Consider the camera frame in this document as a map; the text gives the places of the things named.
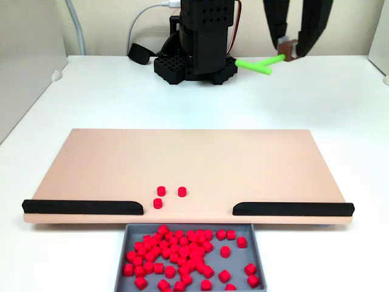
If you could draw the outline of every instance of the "red block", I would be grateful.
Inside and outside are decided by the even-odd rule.
[[[174,236],[177,237],[177,239],[180,239],[181,237],[184,236],[184,232],[182,230],[177,230],[175,233],[174,233]]]
[[[166,233],[168,233],[169,232],[169,228],[168,228],[168,226],[166,226],[166,225],[161,225],[161,226],[159,226],[158,227],[158,233],[160,234],[160,235],[165,235]]]
[[[227,286],[225,286],[225,290],[226,291],[236,290],[236,287],[232,284],[227,284]]]
[[[171,263],[177,263],[178,262],[178,254],[170,254],[170,262]]]
[[[227,233],[226,233],[225,230],[219,230],[219,231],[216,233],[216,238],[217,238],[218,240],[223,240],[223,239],[226,238],[226,236],[227,236]]]
[[[154,271],[154,263],[153,262],[145,262],[145,265],[143,266],[145,269],[146,274],[151,274]]]
[[[141,248],[138,250],[138,256],[143,258],[143,259],[145,258],[146,253],[147,253],[147,250],[145,248]]]
[[[222,248],[220,249],[220,255],[221,255],[221,257],[223,257],[225,259],[230,256],[230,253],[231,253],[231,250],[228,246],[222,246]]]
[[[184,246],[184,247],[180,248],[180,250],[178,251],[178,253],[181,257],[189,256],[189,252],[190,252],[189,246]]]
[[[196,252],[197,252],[197,255],[199,255],[200,257],[205,257],[205,249],[203,247],[199,246],[196,249]]]
[[[156,255],[152,251],[146,253],[145,260],[147,262],[153,262],[153,261],[155,261],[155,259],[156,259]]]
[[[164,258],[164,260],[167,260],[170,257],[170,254],[171,254],[171,251],[169,248],[164,249],[162,251],[162,257]]]
[[[161,248],[161,250],[167,249],[169,247],[169,243],[166,240],[162,240],[159,243],[159,247]]]
[[[156,274],[163,274],[164,273],[163,263],[156,263],[154,265],[154,273],[156,273]]]
[[[169,242],[174,236],[173,231],[168,231],[168,233],[165,234],[165,240]]]
[[[236,242],[238,243],[239,248],[246,248],[247,247],[247,241],[244,237],[238,237]]]
[[[228,239],[228,240],[234,240],[234,239],[236,239],[235,230],[228,230],[228,231],[227,231],[227,239]]]
[[[155,209],[162,208],[162,200],[160,198],[154,199],[153,204]]]
[[[193,272],[196,269],[196,261],[195,260],[187,260],[186,266],[189,268],[189,272]]]
[[[123,267],[123,276],[131,277],[134,274],[134,266],[126,263]]]
[[[136,278],[135,280],[135,286],[139,289],[139,290],[143,290],[147,287],[148,283],[147,281],[145,280],[145,278],[143,277],[138,277]]]
[[[142,266],[137,266],[134,269],[134,274],[138,278],[138,277],[144,277],[146,275],[146,272]]]
[[[180,250],[180,247],[178,245],[172,245],[170,247],[170,251],[172,254],[177,254],[179,252],[179,250]]]
[[[136,257],[136,252],[134,252],[134,251],[129,251],[126,254],[126,259],[129,263],[133,263],[133,260],[135,257]]]
[[[134,249],[135,251],[140,250],[143,247],[143,242],[135,242],[134,243]]]
[[[202,273],[208,279],[213,277],[213,275],[215,274],[215,272],[210,266],[204,266],[204,268],[202,269]]]
[[[231,274],[226,269],[219,273],[219,280],[222,283],[226,283],[231,279]]]
[[[213,238],[213,231],[212,230],[206,230],[204,231],[204,235],[207,238],[208,241],[211,241]]]
[[[247,278],[247,283],[249,283],[251,288],[256,288],[259,286],[260,280],[255,275],[251,275]]]
[[[189,244],[189,241],[188,241],[187,237],[181,237],[180,238],[180,245],[181,246],[185,246],[185,245],[188,245],[188,244]]]
[[[163,186],[160,186],[157,188],[157,195],[164,196],[166,195],[166,188]]]
[[[204,242],[202,247],[205,249],[206,252],[213,251],[213,244],[210,242]]]
[[[189,274],[190,271],[189,271],[188,266],[182,266],[182,267],[180,267],[180,268],[178,269],[178,273],[179,273],[180,276],[185,275],[185,274]]]
[[[141,257],[135,257],[134,259],[133,259],[133,264],[134,264],[134,266],[142,266],[142,264],[143,264],[143,258],[141,258]]]
[[[184,266],[187,263],[187,258],[186,257],[179,257],[177,260],[177,265],[178,266]]]
[[[185,187],[178,188],[178,196],[184,197],[187,195],[187,189]]]
[[[250,263],[250,264],[248,264],[248,265],[244,268],[244,272],[245,272],[246,275],[248,275],[248,276],[254,275],[254,274],[256,273],[256,266],[255,266],[253,263]]]
[[[173,266],[167,266],[165,268],[165,277],[168,279],[174,278],[176,275],[176,269]]]
[[[181,281],[176,282],[173,291],[185,291],[185,284]]]
[[[166,281],[165,279],[162,279],[161,281],[159,281],[158,285],[157,285],[158,289],[160,289],[160,291],[165,291],[166,289],[169,289],[170,288],[170,284],[168,281]]]
[[[151,240],[151,235],[144,235],[143,236],[143,242],[148,242],[149,240]]]
[[[204,280],[201,282],[201,291],[211,291],[212,283],[209,280]]]
[[[181,276],[181,282],[183,282],[185,286],[188,286],[192,283],[192,277],[189,274],[184,274]]]

